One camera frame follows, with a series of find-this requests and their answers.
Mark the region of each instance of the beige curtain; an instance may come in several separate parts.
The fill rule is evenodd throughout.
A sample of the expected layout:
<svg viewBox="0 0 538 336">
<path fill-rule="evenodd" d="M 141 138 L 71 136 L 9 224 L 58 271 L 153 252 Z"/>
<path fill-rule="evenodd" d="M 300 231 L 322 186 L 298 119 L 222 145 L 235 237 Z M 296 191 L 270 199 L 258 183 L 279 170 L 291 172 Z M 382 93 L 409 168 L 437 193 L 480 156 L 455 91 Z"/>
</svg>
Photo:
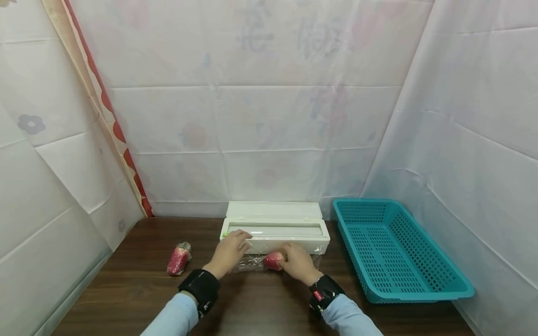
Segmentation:
<svg viewBox="0 0 538 336">
<path fill-rule="evenodd" d="M 134 169 L 132 160 L 130 160 L 127 145 L 123 139 L 119 139 L 122 138 L 121 136 L 118 138 L 117 133 L 119 132 L 121 134 L 119 125 L 117 124 L 112 111 L 107 109 L 96 91 L 96 88 L 101 91 L 101 87 L 96 76 L 91 73 L 91 70 L 89 69 L 88 58 L 84 52 L 82 41 L 76 33 L 68 7 L 66 7 L 63 0 L 42 0 L 42 3 L 71 59 L 84 90 L 88 94 L 90 104 L 97 115 L 99 126 L 103 131 L 119 166 L 122 168 L 126 179 L 129 181 L 129 185 L 131 186 L 138 203 L 142 207 L 143 212 L 147 216 L 151 216 L 151 207 L 145 196 L 142 195 L 143 187 L 136 176 L 136 170 Z"/>
</svg>

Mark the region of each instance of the left hand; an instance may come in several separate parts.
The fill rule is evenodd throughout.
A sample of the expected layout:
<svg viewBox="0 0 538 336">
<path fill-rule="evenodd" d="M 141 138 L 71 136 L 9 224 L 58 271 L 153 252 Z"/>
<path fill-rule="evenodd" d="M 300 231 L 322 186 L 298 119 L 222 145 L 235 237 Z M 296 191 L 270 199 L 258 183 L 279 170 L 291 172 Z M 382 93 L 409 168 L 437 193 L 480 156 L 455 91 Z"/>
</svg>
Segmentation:
<svg viewBox="0 0 538 336">
<path fill-rule="evenodd" d="M 215 254 L 211 261 L 202 267 L 210 272 L 217 279 L 221 279 L 228 272 L 232 271 L 239 260 L 243 257 L 250 245 L 245 239 L 252 238 L 252 235 L 243 230 L 230 232 L 215 249 Z"/>
</svg>

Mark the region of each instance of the apple wrapped in plastic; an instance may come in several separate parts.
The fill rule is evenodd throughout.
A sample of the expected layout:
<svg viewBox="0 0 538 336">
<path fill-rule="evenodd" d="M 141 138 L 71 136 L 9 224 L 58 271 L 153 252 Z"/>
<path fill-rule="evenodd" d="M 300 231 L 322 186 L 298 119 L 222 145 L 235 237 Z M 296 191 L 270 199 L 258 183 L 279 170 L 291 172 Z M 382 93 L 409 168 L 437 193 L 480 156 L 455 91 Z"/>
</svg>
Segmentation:
<svg viewBox="0 0 538 336">
<path fill-rule="evenodd" d="M 267 254 L 264 258 L 264 267 L 266 269 L 282 270 L 282 267 L 278 265 L 278 263 L 282 260 L 284 260 L 284 255 L 280 252 Z"/>
<path fill-rule="evenodd" d="M 187 262 L 192 258 L 190 255 L 190 244 L 187 242 L 182 242 L 178 244 L 172 255 L 170 256 L 170 261 L 168 262 L 168 267 L 166 267 L 166 273 L 172 276 L 181 275 L 185 270 Z"/>
</svg>

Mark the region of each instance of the red label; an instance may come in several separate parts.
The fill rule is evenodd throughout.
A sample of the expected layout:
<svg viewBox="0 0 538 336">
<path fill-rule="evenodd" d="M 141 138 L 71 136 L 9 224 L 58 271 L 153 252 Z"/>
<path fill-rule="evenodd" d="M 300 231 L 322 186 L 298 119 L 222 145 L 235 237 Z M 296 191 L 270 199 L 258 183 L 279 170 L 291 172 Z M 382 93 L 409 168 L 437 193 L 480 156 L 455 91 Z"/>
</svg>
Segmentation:
<svg viewBox="0 0 538 336">
<path fill-rule="evenodd" d="M 321 296 L 320 292 L 318 292 L 317 290 L 314 291 L 314 296 L 318 301 L 323 300 L 323 296 Z"/>
</svg>

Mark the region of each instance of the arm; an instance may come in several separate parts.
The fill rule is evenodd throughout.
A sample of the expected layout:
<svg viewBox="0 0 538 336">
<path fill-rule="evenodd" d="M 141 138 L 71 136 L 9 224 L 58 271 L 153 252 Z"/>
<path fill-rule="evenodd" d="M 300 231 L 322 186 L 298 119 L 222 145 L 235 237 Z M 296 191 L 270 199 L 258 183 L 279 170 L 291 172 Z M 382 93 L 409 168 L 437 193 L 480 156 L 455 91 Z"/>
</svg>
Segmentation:
<svg viewBox="0 0 538 336">
<path fill-rule="evenodd" d="M 245 231 L 237 230 L 230 232 L 217 245 L 211 261 L 202 267 L 203 270 L 211 273 L 209 276 L 212 283 L 218 284 L 218 281 L 235 267 L 249 247 L 248 244 L 244 244 L 245 239 L 249 238 L 252 238 L 252 235 Z M 187 287 L 187 290 L 190 288 L 193 293 L 196 293 L 193 288 L 204 288 L 196 286 L 196 280 L 188 283 L 190 285 L 194 284 L 195 287 Z M 198 323 L 198 302 L 193 294 L 184 290 L 168 301 L 141 336 L 185 336 L 196 323 Z"/>
<path fill-rule="evenodd" d="M 188 293 L 174 295 L 141 336 L 185 336 L 198 323 L 196 306 Z"/>
<path fill-rule="evenodd" d="M 278 265 L 288 274 L 308 287 L 320 281 L 323 273 L 314 267 L 312 257 L 302 247 L 295 243 L 286 243 L 282 249 L 286 253 L 287 261 L 279 261 Z M 329 306 L 322 311 L 322 317 L 325 323 L 341 336 L 383 336 L 372 320 L 344 294 L 332 299 Z"/>
<path fill-rule="evenodd" d="M 346 295 L 338 295 L 321 316 L 341 336 L 383 336 L 372 320 Z"/>
</svg>

